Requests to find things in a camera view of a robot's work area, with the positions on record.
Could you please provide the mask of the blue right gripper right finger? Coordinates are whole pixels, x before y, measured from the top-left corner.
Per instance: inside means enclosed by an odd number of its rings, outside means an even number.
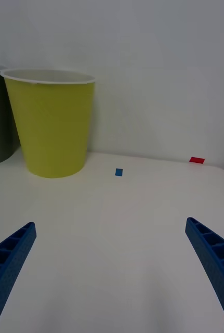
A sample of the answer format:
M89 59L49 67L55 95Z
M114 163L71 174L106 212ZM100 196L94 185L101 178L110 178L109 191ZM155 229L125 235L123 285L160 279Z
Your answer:
M192 217L186 221L185 233L224 311L224 239Z

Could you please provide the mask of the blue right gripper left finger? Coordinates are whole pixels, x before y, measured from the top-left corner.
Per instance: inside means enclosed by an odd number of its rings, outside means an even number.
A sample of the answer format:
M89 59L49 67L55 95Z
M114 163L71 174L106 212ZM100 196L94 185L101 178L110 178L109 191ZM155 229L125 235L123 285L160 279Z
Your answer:
M35 239L35 223L29 222L0 243L0 315Z

